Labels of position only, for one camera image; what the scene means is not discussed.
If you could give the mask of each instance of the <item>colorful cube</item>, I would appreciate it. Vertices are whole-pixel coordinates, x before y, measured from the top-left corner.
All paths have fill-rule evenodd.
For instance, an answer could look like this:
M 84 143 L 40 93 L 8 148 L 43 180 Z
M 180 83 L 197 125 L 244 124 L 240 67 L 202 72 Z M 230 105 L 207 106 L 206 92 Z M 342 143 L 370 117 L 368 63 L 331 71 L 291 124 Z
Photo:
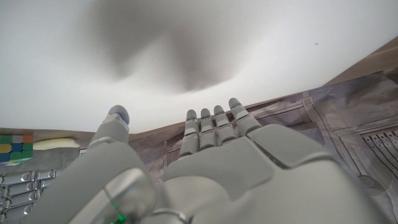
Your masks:
M 32 136 L 0 136 L 0 166 L 15 166 L 32 157 Z

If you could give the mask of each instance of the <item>green light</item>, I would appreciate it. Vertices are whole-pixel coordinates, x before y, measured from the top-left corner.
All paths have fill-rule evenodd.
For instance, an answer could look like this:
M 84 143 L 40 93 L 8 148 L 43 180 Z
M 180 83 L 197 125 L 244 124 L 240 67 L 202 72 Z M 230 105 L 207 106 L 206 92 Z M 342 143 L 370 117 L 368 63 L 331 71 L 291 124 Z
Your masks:
M 119 222 L 124 222 L 124 221 L 126 221 L 126 217 L 124 217 L 124 215 L 120 215 L 119 216 Z

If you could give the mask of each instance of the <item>white ceiling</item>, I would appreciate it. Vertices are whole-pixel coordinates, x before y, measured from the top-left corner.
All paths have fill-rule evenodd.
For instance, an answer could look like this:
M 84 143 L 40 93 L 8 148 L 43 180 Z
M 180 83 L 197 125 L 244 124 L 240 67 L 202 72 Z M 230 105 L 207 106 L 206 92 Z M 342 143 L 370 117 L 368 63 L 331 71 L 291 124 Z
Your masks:
M 0 128 L 131 133 L 316 88 L 398 35 L 396 0 L 0 1 Z

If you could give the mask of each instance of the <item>robot finger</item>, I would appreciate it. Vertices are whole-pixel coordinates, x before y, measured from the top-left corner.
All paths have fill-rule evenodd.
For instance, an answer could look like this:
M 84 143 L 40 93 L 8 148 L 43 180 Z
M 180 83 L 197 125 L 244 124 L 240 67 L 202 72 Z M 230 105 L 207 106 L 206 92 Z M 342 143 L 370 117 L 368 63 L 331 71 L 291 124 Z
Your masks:
M 207 149 L 209 147 L 218 146 L 217 137 L 215 134 L 213 120 L 211 119 L 210 111 L 206 108 L 200 112 L 200 150 Z
M 232 128 L 232 125 L 229 122 L 224 112 L 224 109 L 220 105 L 214 107 L 214 115 L 215 115 L 217 133 L 220 143 L 225 144 L 230 140 L 236 139 L 234 129 Z
M 188 110 L 185 122 L 184 138 L 181 145 L 180 157 L 199 151 L 198 141 L 199 127 L 197 114 L 194 110 Z
M 229 100 L 229 107 L 231 108 L 242 136 L 246 136 L 249 132 L 262 127 L 236 98 L 231 98 Z

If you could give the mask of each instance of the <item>robotic hand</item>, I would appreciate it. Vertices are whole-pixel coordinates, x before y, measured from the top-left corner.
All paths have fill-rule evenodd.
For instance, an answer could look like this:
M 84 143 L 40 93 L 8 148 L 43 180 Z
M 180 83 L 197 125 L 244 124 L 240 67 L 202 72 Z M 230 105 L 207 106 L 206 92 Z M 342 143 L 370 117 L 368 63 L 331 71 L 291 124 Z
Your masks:
M 115 106 L 88 152 L 54 180 L 28 223 L 387 223 L 338 159 L 289 128 L 262 127 L 229 101 L 188 111 L 180 159 L 156 190 L 128 144 L 127 111 Z

